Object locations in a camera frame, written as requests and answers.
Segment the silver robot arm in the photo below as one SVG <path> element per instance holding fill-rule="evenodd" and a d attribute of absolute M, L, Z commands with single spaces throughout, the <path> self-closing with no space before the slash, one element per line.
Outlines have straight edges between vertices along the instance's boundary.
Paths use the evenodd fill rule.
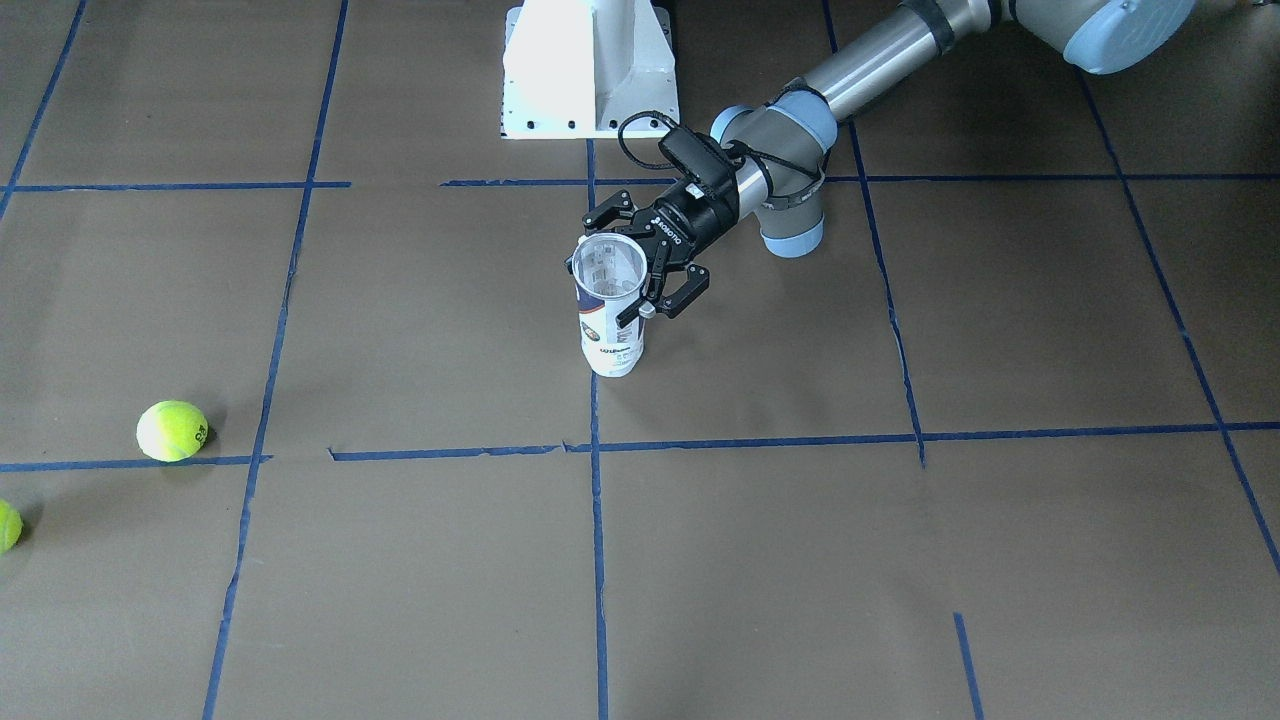
<path fill-rule="evenodd" d="M 1188 19 L 1190 1 L 901 1 L 881 23 L 759 106 L 724 109 L 707 133 L 657 110 L 677 181 L 640 208 L 625 190 L 582 218 L 564 263 L 590 341 L 677 316 L 710 283 L 699 254 L 755 217 L 765 247 L 800 258 L 823 237 L 820 190 L 838 124 L 972 35 L 1015 22 L 1096 76 L 1135 65 Z"/>

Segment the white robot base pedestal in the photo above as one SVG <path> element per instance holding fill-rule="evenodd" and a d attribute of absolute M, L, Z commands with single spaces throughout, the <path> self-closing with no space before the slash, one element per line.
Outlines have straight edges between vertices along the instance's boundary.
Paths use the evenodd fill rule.
<path fill-rule="evenodd" d="M 525 1 L 506 13 L 500 137 L 655 138 L 677 120 L 672 10 L 663 1 Z"/>

